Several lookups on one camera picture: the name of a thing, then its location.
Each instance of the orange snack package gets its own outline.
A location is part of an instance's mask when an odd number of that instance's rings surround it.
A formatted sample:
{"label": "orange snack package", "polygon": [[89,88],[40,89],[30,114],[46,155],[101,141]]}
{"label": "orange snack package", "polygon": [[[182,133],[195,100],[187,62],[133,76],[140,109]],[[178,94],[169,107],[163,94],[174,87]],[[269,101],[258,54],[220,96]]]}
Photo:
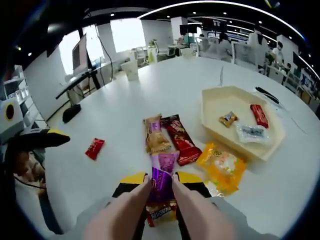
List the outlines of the orange snack package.
{"label": "orange snack package", "polygon": [[205,169],[216,189],[224,195],[238,190],[247,162],[226,151],[219,151],[213,142],[206,145],[196,163]]}

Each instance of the small red candy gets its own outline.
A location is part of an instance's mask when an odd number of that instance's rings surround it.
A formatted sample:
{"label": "small red candy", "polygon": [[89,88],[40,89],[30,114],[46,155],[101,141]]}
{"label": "small red candy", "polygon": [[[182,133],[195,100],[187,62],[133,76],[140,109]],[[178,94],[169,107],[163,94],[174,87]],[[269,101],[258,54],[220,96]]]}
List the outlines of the small red candy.
{"label": "small red candy", "polygon": [[258,104],[251,104],[250,109],[252,110],[256,124],[265,127],[266,129],[269,128],[268,119],[262,109],[262,107]]}
{"label": "small red candy", "polygon": [[92,141],[91,145],[89,146],[88,150],[85,152],[85,154],[92,160],[96,160],[98,153],[100,152],[104,143],[105,143],[105,140],[95,138]]}
{"label": "small red candy", "polygon": [[179,115],[162,118],[160,122],[167,129],[175,148],[180,151],[178,164],[183,166],[196,161],[202,152],[191,140],[180,121]]}

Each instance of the snack package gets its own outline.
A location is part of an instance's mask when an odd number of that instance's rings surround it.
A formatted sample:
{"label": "snack package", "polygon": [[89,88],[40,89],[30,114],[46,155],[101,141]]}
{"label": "snack package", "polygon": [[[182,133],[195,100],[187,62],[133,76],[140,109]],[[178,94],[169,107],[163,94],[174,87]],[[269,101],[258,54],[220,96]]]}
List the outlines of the snack package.
{"label": "snack package", "polygon": [[161,132],[161,114],[143,120],[146,131],[146,152],[155,153],[171,148],[170,142]]}
{"label": "snack package", "polygon": [[234,123],[234,121],[239,120],[239,118],[231,111],[228,114],[219,117],[220,123],[224,124],[227,128]]}
{"label": "snack package", "polygon": [[244,159],[226,151],[219,151],[213,142],[206,145],[196,163],[205,169],[216,189],[225,196],[238,190],[247,167]]}
{"label": "snack package", "polygon": [[264,126],[266,129],[269,128],[268,119],[262,109],[262,107],[258,104],[251,104],[250,109],[252,110],[256,124]]}
{"label": "snack package", "polygon": [[146,219],[150,227],[177,220],[177,202],[171,200],[158,206],[146,206]]}
{"label": "snack package", "polygon": [[236,133],[242,143],[270,144],[271,138],[268,130],[261,125],[249,126],[238,123],[235,125]]}
{"label": "snack package", "polygon": [[98,153],[100,152],[102,146],[105,144],[105,140],[101,140],[98,138],[95,138],[91,145],[89,146],[89,148],[87,149],[87,151],[85,152],[85,154],[91,158],[92,160],[96,160]]}
{"label": "snack package", "polygon": [[151,155],[152,190],[148,202],[156,204],[174,199],[172,174],[178,157],[178,151],[157,152]]}
{"label": "snack package", "polygon": [[180,152],[178,159],[180,166],[190,164],[198,159],[202,152],[191,140],[178,114],[162,118],[161,125],[167,129],[175,148]]}

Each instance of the beige plastic tray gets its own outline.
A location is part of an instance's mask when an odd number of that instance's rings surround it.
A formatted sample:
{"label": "beige plastic tray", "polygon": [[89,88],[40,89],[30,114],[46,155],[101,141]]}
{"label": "beige plastic tray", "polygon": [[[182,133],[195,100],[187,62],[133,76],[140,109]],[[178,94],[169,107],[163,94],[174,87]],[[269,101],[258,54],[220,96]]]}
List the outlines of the beige plastic tray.
{"label": "beige plastic tray", "polygon": [[[219,117],[232,111],[238,118],[239,123],[250,126],[257,125],[255,116],[250,109],[251,104],[261,105],[269,124],[269,134],[272,137],[272,144],[241,143],[233,123],[227,128]],[[268,160],[285,137],[285,131],[275,111],[268,103],[243,89],[235,86],[224,86],[202,91],[202,125],[210,135],[232,149],[244,154],[251,160]]]}

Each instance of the paper cup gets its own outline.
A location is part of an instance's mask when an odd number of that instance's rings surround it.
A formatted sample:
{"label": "paper cup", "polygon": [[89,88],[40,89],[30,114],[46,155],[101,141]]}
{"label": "paper cup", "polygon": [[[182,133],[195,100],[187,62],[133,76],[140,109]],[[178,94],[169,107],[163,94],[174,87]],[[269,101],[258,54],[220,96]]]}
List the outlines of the paper cup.
{"label": "paper cup", "polygon": [[129,81],[139,80],[137,60],[125,62],[121,64],[121,68]]}

